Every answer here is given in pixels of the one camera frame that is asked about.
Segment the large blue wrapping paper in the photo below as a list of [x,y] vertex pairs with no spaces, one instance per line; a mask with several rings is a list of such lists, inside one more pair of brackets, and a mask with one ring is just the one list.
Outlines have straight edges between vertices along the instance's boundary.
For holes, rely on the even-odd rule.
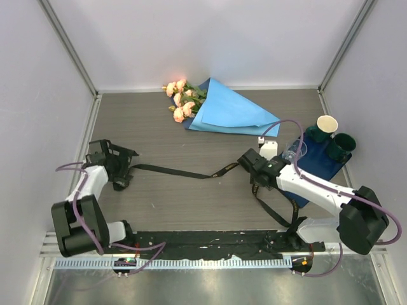
[[207,98],[194,118],[182,125],[187,130],[239,135],[276,137],[279,126],[267,130],[279,120],[258,104],[229,89],[214,78],[198,86],[207,90]]

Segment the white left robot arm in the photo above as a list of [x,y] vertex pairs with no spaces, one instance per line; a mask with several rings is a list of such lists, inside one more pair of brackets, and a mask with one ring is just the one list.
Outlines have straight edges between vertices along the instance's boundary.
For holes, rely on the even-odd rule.
[[132,159],[138,154],[106,139],[90,142],[89,149],[83,162],[56,169],[80,173],[71,194],[51,209],[60,253],[64,257],[91,251],[102,255],[113,244],[119,252],[127,254],[135,246],[130,224],[126,220],[106,222],[98,199],[107,184],[112,184],[115,191],[129,186]]

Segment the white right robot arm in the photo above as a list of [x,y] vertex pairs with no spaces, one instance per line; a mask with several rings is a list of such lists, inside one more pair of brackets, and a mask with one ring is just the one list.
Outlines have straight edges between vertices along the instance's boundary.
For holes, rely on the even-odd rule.
[[366,255],[389,225],[376,194],[367,187],[354,190],[333,184],[279,156],[266,159],[254,149],[245,152],[238,163],[255,186],[295,194],[331,214],[327,219],[307,217],[291,225],[287,243],[295,251],[311,243],[342,243]]

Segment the black printed ribbon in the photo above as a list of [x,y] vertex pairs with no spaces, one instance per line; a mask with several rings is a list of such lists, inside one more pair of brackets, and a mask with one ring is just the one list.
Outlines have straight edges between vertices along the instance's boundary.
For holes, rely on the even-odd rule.
[[[188,177],[192,179],[213,179],[213,178],[218,178],[226,175],[228,172],[230,172],[232,169],[238,167],[239,164],[237,162],[230,163],[229,165],[223,167],[219,171],[211,174],[211,175],[205,175],[201,173],[195,173],[195,172],[187,172],[183,170],[176,170],[173,168],[164,168],[161,166],[155,166],[155,165],[147,165],[147,164],[137,164],[134,166],[131,166],[131,168],[136,168],[140,170],[147,170],[150,172],[158,172],[158,173],[164,173],[168,175],[176,175],[176,176],[181,176],[181,177]],[[258,198],[258,192],[259,192],[259,184],[254,181],[254,179],[251,177],[250,178],[250,183],[251,183],[251,193],[257,200],[257,202],[260,204],[262,209],[269,215],[271,216],[276,222],[278,222],[281,226],[287,228],[288,233],[293,233],[296,232],[300,226],[301,223],[303,223],[307,217],[299,216],[299,206],[297,202],[294,199],[289,198],[286,196],[282,190],[277,189],[278,192],[287,199],[292,208],[292,217],[291,217],[291,223],[286,221],[280,214],[278,214],[275,210],[273,210],[269,205],[267,205],[263,200]]]

